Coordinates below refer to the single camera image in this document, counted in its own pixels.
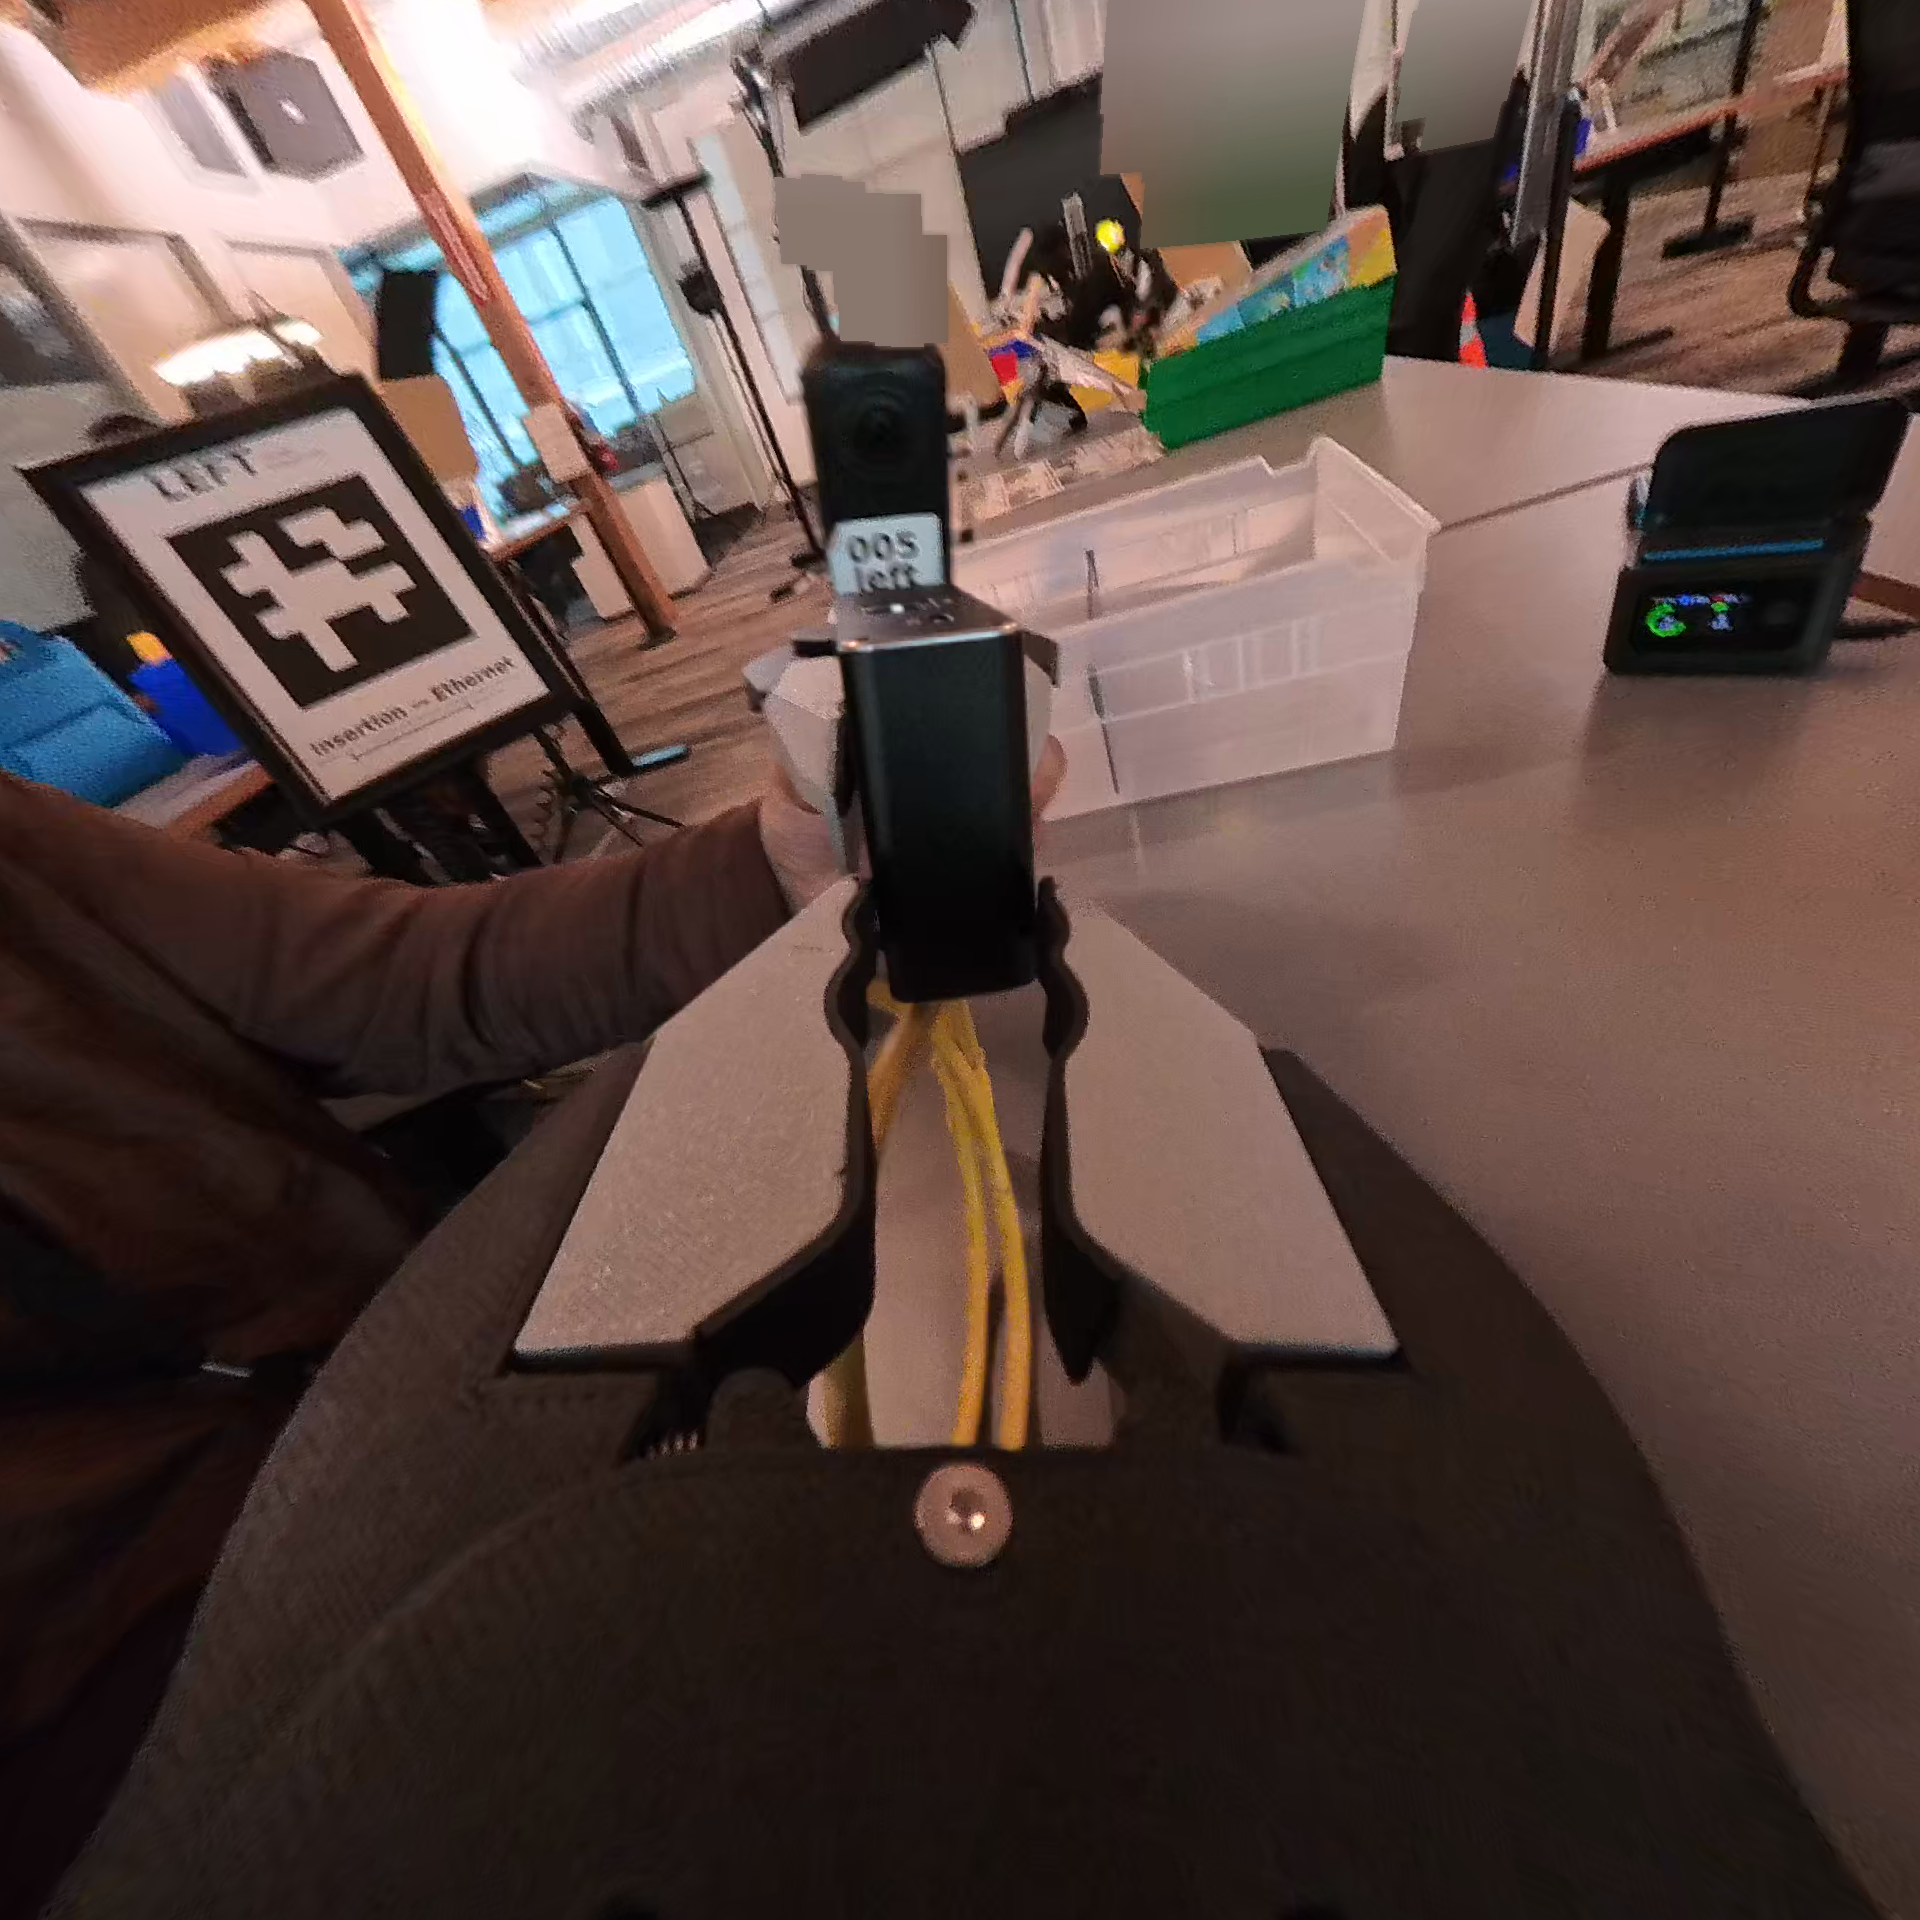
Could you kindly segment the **green plastic bin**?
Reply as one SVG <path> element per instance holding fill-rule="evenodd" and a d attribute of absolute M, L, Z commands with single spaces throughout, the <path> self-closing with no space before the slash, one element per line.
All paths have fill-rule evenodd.
<path fill-rule="evenodd" d="M 1396 290 L 1387 278 L 1163 355 L 1143 378 L 1143 428 L 1177 451 L 1379 385 Z"/>

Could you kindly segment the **person's left forearm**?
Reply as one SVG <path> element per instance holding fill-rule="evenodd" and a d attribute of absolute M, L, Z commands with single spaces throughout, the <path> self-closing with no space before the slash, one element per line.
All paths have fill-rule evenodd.
<path fill-rule="evenodd" d="M 645 1040 L 788 918 L 761 804 L 652 849 L 412 888 L 301 872 L 4 777 L 4 880 L 327 1095 L 423 1098 Z"/>

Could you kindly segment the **person's left hand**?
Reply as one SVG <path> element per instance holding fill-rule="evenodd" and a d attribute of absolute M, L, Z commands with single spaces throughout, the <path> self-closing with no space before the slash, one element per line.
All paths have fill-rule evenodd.
<path fill-rule="evenodd" d="M 781 785 L 760 799 L 760 842 L 791 918 L 855 875 L 847 824 Z"/>

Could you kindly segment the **clear plastic bin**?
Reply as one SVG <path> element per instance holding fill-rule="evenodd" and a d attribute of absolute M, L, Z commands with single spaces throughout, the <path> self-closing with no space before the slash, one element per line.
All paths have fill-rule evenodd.
<path fill-rule="evenodd" d="M 1059 650 L 1053 820 L 1389 753 L 1439 521 L 1336 440 L 956 555 Z"/>

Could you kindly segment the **small black screen device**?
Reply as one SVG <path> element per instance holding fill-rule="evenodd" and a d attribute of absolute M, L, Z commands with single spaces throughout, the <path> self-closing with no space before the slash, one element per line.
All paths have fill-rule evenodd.
<path fill-rule="evenodd" d="M 1685 428 L 1628 503 L 1603 665 L 1619 679 L 1797 679 L 1916 615 L 1850 615 L 1908 430 L 1896 399 Z"/>

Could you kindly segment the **black network switch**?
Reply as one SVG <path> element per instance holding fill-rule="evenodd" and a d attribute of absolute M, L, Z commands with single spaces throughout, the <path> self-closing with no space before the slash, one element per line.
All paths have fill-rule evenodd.
<path fill-rule="evenodd" d="M 954 587 L 832 603 L 871 911 L 906 1003 L 1039 977 L 1024 631 Z"/>

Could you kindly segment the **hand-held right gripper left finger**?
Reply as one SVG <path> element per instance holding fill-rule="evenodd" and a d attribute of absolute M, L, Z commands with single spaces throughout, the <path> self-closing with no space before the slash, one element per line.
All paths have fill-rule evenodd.
<path fill-rule="evenodd" d="M 655 1033 L 517 1369 L 815 1379 L 850 1347 L 876 1292 L 873 968 L 842 880 Z"/>

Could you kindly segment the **framed marker sign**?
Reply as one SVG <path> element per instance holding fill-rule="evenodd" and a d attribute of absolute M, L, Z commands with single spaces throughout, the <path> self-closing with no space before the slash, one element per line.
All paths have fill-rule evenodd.
<path fill-rule="evenodd" d="M 20 478 L 307 826 L 569 715 L 554 650 L 361 376 Z"/>

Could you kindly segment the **blue bag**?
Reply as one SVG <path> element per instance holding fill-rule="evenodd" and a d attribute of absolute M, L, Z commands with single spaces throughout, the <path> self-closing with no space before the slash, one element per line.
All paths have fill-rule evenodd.
<path fill-rule="evenodd" d="M 95 807 L 175 777 L 171 738 L 64 638 L 3 625 L 3 770 Z"/>

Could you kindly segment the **black easel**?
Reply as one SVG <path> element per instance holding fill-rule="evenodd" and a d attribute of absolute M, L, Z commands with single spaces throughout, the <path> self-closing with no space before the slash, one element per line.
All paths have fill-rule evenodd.
<path fill-rule="evenodd" d="M 465 761 L 387 807 L 333 828 L 301 828 L 290 802 L 263 793 L 218 831 L 227 849 L 261 851 L 297 867 L 439 888 L 493 882 L 575 858 L 642 849 L 642 828 L 682 824 L 640 801 L 639 785 L 682 769 L 688 745 L 640 750 L 604 723 L 579 715 L 537 728 L 501 754 Z"/>

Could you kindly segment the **colourful picture box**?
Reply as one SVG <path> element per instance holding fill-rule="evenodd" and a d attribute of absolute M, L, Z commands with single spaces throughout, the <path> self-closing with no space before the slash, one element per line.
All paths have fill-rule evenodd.
<path fill-rule="evenodd" d="M 1175 338 L 1183 345 L 1212 343 L 1276 316 L 1389 286 L 1396 274 L 1399 258 L 1387 207 L 1379 202 L 1356 207 L 1328 228 L 1269 258 L 1244 286 L 1199 306 Z"/>

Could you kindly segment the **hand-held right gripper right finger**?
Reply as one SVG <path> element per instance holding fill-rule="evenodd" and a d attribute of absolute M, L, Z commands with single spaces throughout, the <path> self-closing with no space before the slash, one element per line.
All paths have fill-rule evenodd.
<path fill-rule="evenodd" d="M 1040 886 L 1040 1265 L 1068 1379 L 1401 1354 L 1256 1033 Z"/>

